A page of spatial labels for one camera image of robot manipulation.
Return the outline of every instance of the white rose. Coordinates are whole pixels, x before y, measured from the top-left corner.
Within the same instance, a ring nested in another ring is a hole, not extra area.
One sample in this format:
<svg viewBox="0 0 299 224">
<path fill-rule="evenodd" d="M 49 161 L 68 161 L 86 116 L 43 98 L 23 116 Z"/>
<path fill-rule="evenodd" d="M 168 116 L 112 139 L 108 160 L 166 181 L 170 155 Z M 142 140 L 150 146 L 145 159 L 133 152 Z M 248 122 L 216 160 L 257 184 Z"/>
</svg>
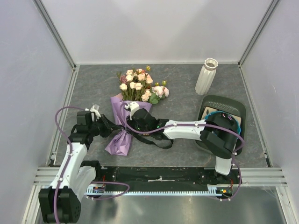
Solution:
<svg viewBox="0 0 299 224">
<path fill-rule="evenodd" d="M 145 95 L 147 95 L 148 97 L 150 97 L 150 96 L 151 96 L 151 92 L 150 92 L 150 90 L 149 90 L 149 89 L 146 89 L 144 94 L 145 94 Z"/>
<path fill-rule="evenodd" d="M 141 83 L 136 83 L 135 89 L 140 90 L 141 88 L 142 88 L 142 84 Z"/>
<path fill-rule="evenodd" d="M 138 75 L 138 80 L 139 80 L 139 81 L 143 81 L 143 80 L 145 80 L 145 74 L 144 74 L 144 73 L 139 74 L 139 75 Z"/>
<path fill-rule="evenodd" d="M 160 98 L 163 96 L 164 91 L 163 91 L 162 86 L 155 86 L 155 87 L 152 87 L 151 89 Z"/>
<path fill-rule="evenodd" d="M 127 80 L 128 82 L 132 82 L 132 81 L 133 81 L 133 76 L 132 76 L 132 75 L 127 75 L 127 76 L 126 76 L 126 80 Z"/>
<path fill-rule="evenodd" d="M 127 75 L 133 75 L 133 69 L 127 71 Z"/>
<path fill-rule="evenodd" d="M 131 83 L 130 83 L 130 87 L 131 87 L 131 89 L 134 89 L 134 88 L 135 88 L 135 85 L 136 85 L 136 83 L 131 82 Z"/>
<path fill-rule="evenodd" d="M 147 102 L 147 101 L 149 100 L 149 96 L 147 96 L 146 94 L 143 94 L 143 95 L 141 96 L 141 100 L 142 100 L 143 102 Z"/>
<path fill-rule="evenodd" d="M 166 97 L 169 96 L 169 89 L 167 87 L 164 87 L 164 94 Z"/>
<path fill-rule="evenodd" d="M 128 89 L 128 87 L 127 87 L 126 84 L 123 83 L 123 84 L 120 85 L 120 89 L 123 90 L 123 91 L 126 91 Z"/>
<path fill-rule="evenodd" d="M 147 76 L 146 76 L 146 83 L 147 83 L 147 84 L 151 84 L 151 83 L 153 83 L 153 79 L 150 77 L 150 75 L 147 75 Z"/>
</svg>

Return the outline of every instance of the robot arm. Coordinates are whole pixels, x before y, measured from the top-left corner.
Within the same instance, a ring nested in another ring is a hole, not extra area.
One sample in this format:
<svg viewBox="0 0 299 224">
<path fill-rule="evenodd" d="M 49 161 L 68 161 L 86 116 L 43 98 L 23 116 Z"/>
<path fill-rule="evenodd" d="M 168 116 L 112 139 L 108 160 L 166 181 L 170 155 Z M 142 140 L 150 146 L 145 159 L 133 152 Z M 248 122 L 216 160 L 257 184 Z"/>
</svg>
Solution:
<svg viewBox="0 0 299 224">
<path fill-rule="evenodd" d="M 98 106 L 77 113 L 77 124 L 73 127 L 61 167 L 47 189 L 41 189 L 38 198 L 44 222 L 55 223 L 54 195 L 57 194 L 57 215 L 62 223 L 76 223 L 81 212 L 81 200 L 88 185 L 101 181 L 99 161 L 83 161 L 95 136 L 107 137 L 112 131 L 121 129 L 98 112 Z"/>
<path fill-rule="evenodd" d="M 160 127 L 166 127 L 150 135 L 157 140 L 182 138 L 202 141 L 207 149 L 216 156 L 216 172 L 222 175 L 228 175 L 230 173 L 232 167 L 232 153 L 237 137 L 223 130 L 201 126 L 204 124 L 219 126 L 240 134 L 240 125 L 230 114 L 225 112 L 213 112 L 207 115 L 203 120 L 182 122 L 156 119 L 145 109 L 140 109 L 136 102 L 131 102 L 125 106 L 125 108 L 130 110 L 127 123 L 135 130 L 148 132 Z"/>
</svg>

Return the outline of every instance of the purple wrapping paper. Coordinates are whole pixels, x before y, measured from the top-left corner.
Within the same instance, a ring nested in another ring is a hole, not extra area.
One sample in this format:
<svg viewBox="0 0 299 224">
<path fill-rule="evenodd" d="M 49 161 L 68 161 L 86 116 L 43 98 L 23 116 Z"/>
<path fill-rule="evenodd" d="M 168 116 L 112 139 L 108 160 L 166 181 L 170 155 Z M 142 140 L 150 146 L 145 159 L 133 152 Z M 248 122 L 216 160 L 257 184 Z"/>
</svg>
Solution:
<svg viewBox="0 0 299 224">
<path fill-rule="evenodd" d="M 123 114 L 124 117 L 127 117 L 128 115 L 130 115 L 130 112 L 126 111 L 124 109 L 124 106 L 122 107 L 122 109 L 120 108 L 123 102 L 121 96 L 118 95 L 115 97 L 111 97 L 110 99 L 111 99 L 111 105 L 112 105 L 115 123 L 117 125 L 125 126 L 125 124 L 120 119 L 120 116 Z M 152 106 L 152 104 L 150 103 L 141 102 L 141 101 L 138 101 L 138 104 L 140 106 L 140 109 L 144 108 L 147 111 L 150 111 L 150 108 Z M 113 137 L 113 139 L 107 145 L 105 150 L 109 152 L 111 155 L 128 155 L 129 148 L 131 145 L 131 140 L 132 140 L 132 136 L 129 133 L 127 133 L 126 130 L 122 130 Z"/>
</svg>

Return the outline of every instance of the white vase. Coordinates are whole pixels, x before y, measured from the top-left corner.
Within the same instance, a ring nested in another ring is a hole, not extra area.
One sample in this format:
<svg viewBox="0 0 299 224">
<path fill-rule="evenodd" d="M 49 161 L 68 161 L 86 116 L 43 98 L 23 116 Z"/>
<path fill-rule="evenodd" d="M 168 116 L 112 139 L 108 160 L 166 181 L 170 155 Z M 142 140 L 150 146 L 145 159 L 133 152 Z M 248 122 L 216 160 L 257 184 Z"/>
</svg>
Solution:
<svg viewBox="0 0 299 224">
<path fill-rule="evenodd" d="M 205 95 L 210 89 L 210 86 L 215 77 L 216 68 L 218 67 L 218 62 L 215 59 L 208 58 L 205 60 L 204 66 L 202 66 L 197 83 L 195 86 L 195 91 L 199 95 Z"/>
</svg>

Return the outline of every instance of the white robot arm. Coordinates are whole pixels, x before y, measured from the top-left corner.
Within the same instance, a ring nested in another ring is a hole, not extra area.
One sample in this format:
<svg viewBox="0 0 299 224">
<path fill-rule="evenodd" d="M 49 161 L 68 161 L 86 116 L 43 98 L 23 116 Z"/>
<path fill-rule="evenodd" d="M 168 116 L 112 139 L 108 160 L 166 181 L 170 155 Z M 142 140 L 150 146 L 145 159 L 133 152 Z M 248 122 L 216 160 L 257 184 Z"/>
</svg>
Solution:
<svg viewBox="0 0 299 224">
<path fill-rule="evenodd" d="M 232 167 L 232 153 L 237 137 L 223 130 L 209 128 L 203 125 L 216 125 L 240 133 L 240 125 L 230 114 L 216 112 L 207 119 L 199 121 L 174 121 L 168 119 L 155 119 L 145 109 L 140 109 L 137 102 L 125 106 L 130 111 L 128 124 L 135 130 L 148 132 L 157 128 L 164 129 L 152 133 L 156 139 L 192 139 L 203 141 L 207 148 L 216 156 L 215 171 L 221 175 L 228 175 Z"/>
</svg>

